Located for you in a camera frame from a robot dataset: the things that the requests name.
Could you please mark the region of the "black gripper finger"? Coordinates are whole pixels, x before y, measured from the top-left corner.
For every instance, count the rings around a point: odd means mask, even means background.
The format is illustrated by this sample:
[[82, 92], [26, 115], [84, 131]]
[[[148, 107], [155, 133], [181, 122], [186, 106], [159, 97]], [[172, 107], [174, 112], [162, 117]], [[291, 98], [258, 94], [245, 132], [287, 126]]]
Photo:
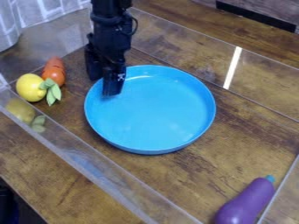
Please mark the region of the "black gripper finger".
[[92, 44], [87, 44], [84, 47], [84, 58], [88, 78], [92, 81], [96, 81], [103, 77], [103, 59], [102, 56], [98, 54]]
[[114, 96], [122, 93], [126, 77], [127, 77], [126, 63], [123, 61], [115, 63], [108, 59], [104, 59], [104, 66], [103, 66], [104, 96]]

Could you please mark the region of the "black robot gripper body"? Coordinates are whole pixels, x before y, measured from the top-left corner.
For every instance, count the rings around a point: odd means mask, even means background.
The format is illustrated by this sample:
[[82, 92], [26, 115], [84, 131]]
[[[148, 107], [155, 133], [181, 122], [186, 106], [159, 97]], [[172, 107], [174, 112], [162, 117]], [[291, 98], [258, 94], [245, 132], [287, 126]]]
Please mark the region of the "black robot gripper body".
[[132, 0], [91, 0], [94, 31], [88, 34], [88, 44], [102, 56], [102, 65], [104, 60], [126, 63], [134, 35], [134, 18], [127, 12], [131, 6]]

